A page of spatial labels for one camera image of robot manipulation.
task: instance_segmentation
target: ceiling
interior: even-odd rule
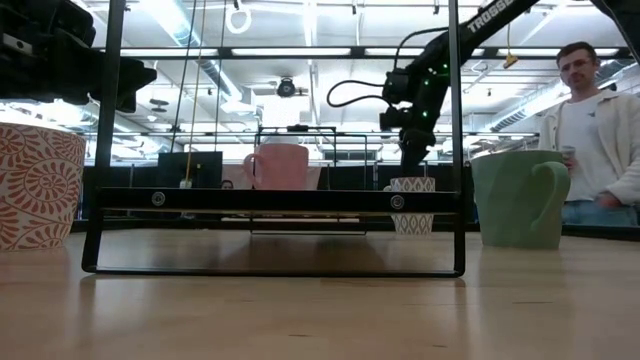
[[[73,1],[94,16],[97,30],[94,47],[104,47],[109,2]],[[439,3],[437,14],[435,3]],[[459,0],[460,20],[472,17],[483,3],[488,2]],[[192,16],[193,32],[202,39],[200,43],[216,48],[395,47],[413,31],[448,26],[449,21],[446,0],[244,0],[238,5],[241,10],[250,12],[251,22],[246,31],[236,34],[232,27],[243,25],[243,14],[234,14],[232,24],[225,24],[225,14],[234,12],[233,1],[134,0],[127,1],[127,4],[129,11],[124,19],[123,49],[155,48],[158,51],[160,48],[179,46],[176,37],[171,35],[172,29],[176,30],[176,19],[190,24]],[[406,46],[422,47],[438,34],[416,36]],[[626,46],[614,23],[588,1],[561,0],[539,1],[530,13],[519,16],[511,23],[510,29],[498,32],[483,46],[556,49],[581,40],[602,48]],[[372,131],[378,129],[378,114],[385,111],[384,102],[365,100],[344,108],[332,108],[327,105],[325,98],[329,89],[339,81],[356,79],[383,83],[385,72],[393,68],[391,59],[265,58],[212,61],[238,89],[252,90],[254,96],[249,100],[244,99],[244,102],[250,101],[254,107],[258,105],[264,109],[257,113],[255,110],[238,112],[221,109],[218,104],[226,101],[218,101],[214,81],[202,70],[198,71],[195,61],[162,59],[159,56],[157,61],[145,61],[148,67],[157,68],[158,80],[138,92],[138,110],[135,114],[119,114],[121,119],[127,121],[123,123],[126,126],[121,124],[120,128],[164,132],[171,128],[177,117],[183,130],[189,130],[191,121],[195,120],[195,131],[217,129],[238,132],[255,130],[257,118],[262,118],[263,125],[293,125],[304,120],[311,121],[310,124],[338,126],[349,131]],[[399,66],[405,66],[409,61],[401,60]],[[486,128],[496,114],[557,80],[557,68],[553,60],[520,60],[506,70],[502,67],[503,63],[504,60],[474,59],[464,64],[462,105],[466,131]],[[305,91],[311,89],[313,99],[307,95],[280,99],[274,90],[282,77],[291,77],[296,87]],[[180,84],[184,84],[184,91],[179,101]],[[379,92],[380,88],[345,86],[335,92],[334,102]],[[167,101],[169,105],[163,106],[166,112],[153,112],[151,109],[155,106],[149,103],[152,98]],[[312,115],[312,102],[316,105],[315,115]],[[448,100],[443,104],[442,114],[439,129],[450,131]],[[240,140],[237,137],[218,139],[231,144],[239,144]],[[178,142],[185,144],[188,137],[182,137]],[[195,137],[194,142],[211,142],[211,139]]]

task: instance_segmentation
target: wooden table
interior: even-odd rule
[[[637,359],[640,244],[483,248],[455,280],[106,277],[66,249],[0,254],[3,359]],[[428,241],[247,232],[105,232],[105,265],[416,269]]]

